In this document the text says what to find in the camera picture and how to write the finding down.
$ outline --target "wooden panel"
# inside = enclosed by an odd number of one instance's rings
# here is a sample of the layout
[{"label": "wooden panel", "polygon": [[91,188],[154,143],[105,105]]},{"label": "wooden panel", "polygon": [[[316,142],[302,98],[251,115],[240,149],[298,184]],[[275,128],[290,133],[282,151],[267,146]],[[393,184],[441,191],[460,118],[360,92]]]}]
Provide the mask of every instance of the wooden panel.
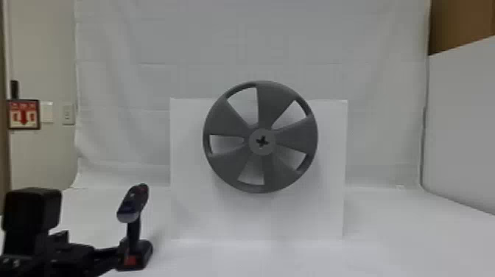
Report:
[{"label": "wooden panel", "polygon": [[5,80],[4,11],[0,1],[0,213],[4,208],[4,196],[10,190],[10,148],[7,130],[7,103]]},{"label": "wooden panel", "polygon": [[429,53],[495,35],[495,0],[432,0]]}]

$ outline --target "light switch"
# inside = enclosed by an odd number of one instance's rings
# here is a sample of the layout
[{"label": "light switch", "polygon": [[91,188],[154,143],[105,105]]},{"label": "light switch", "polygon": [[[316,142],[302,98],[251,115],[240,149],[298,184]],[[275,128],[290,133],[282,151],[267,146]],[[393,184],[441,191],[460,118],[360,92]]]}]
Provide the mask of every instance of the light switch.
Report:
[{"label": "light switch", "polygon": [[53,102],[41,101],[41,123],[53,123]]},{"label": "light switch", "polygon": [[62,104],[62,124],[64,125],[75,125],[75,112],[74,104],[66,102]]}]

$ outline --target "fan blade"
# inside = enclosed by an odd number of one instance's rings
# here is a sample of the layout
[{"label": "fan blade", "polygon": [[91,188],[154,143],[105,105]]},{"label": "fan blade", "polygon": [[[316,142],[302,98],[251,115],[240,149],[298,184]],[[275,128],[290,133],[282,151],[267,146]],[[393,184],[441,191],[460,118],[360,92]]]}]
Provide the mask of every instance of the fan blade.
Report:
[{"label": "fan blade", "polygon": [[205,132],[209,135],[245,138],[249,136],[250,128],[227,99],[219,99],[206,118]]},{"label": "fan blade", "polygon": [[297,99],[290,88],[264,81],[256,84],[259,127],[270,129],[284,111]]},{"label": "fan blade", "polygon": [[299,152],[312,154],[316,150],[318,135],[315,116],[287,125],[275,132],[277,144]]},{"label": "fan blade", "polygon": [[248,144],[243,144],[241,147],[230,152],[210,154],[209,161],[211,166],[215,169],[215,172],[217,172],[224,181],[230,183],[239,178],[252,154]]},{"label": "fan blade", "polygon": [[287,166],[273,154],[263,157],[262,168],[265,188],[270,187],[274,191],[294,182],[300,176],[297,170]]}]

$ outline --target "cross-shaped hub hole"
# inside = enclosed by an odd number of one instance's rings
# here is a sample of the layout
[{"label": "cross-shaped hub hole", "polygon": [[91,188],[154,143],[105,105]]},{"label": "cross-shaped hub hole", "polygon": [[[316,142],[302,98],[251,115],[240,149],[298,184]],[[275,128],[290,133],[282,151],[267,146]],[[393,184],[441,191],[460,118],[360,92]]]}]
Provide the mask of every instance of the cross-shaped hub hole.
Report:
[{"label": "cross-shaped hub hole", "polygon": [[256,142],[259,144],[259,148],[263,148],[263,146],[270,144],[265,136],[261,136],[261,138],[256,139]]}]

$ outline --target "white table surface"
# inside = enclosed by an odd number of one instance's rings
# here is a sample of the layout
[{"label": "white table surface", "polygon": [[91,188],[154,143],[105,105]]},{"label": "white table surface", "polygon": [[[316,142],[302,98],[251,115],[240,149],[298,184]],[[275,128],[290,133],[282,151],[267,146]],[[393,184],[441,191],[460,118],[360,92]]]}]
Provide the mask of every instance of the white table surface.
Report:
[{"label": "white table surface", "polygon": [[[127,188],[68,189],[58,230],[72,242],[116,245]],[[490,276],[495,217],[422,191],[348,189],[344,237],[334,242],[170,239],[169,190],[151,188],[142,236],[155,245],[145,271],[105,276]]]}]

